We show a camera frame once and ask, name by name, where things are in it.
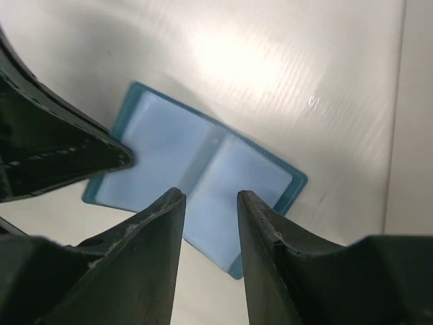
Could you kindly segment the blue leather card holder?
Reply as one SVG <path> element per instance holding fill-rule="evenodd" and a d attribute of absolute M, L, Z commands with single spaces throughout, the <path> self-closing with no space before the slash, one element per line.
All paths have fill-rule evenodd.
<path fill-rule="evenodd" d="M 223 123 L 133 82 L 111 131 L 133 152 L 129 169 L 91 179 L 83 201 L 138 212 L 169 188 L 187 197 L 184 239 L 232 278 L 243 277 L 237 194 L 251 190 L 280 214 L 308 177 Z"/>

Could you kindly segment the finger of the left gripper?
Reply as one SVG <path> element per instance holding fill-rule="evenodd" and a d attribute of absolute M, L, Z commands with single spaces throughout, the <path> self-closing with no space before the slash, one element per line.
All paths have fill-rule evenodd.
<path fill-rule="evenodd" d="M 1 201 L 133 165 L 108 130 L 40 83 L 1 35 Z"/>

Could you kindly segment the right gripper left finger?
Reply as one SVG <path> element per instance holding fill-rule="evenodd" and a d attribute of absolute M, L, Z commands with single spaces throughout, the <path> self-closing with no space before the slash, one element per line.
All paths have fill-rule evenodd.
<path fill-rule="evenodd" d="M 77 246 L 1 222 L 2 324 L 169 324 L 186 196 L 148 208 Z"/>

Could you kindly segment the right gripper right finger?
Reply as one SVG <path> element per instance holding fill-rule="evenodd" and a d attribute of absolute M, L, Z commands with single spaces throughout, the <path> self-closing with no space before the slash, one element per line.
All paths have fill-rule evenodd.
<path fill-rule="evenodd" d="M 432 238 L 367 236 L 349 246 L 237 195 L 251 324 L 431 324 Z"/>

